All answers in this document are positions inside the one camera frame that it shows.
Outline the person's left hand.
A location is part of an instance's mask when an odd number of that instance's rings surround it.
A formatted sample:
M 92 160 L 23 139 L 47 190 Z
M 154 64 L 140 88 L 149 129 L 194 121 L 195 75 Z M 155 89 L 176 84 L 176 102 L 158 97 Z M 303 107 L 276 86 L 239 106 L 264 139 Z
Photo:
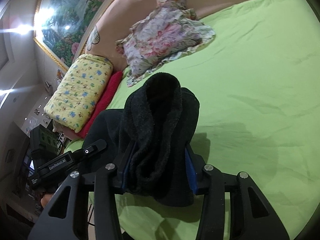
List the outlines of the person's left hand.
M 52 199 L 53 195 L 54 195 L 53 193 L 46 193 L 43 195 L 43 197 L 41 199 L 41 205 L 43 208 L 45 208 L 47 206 L 47 204 Z

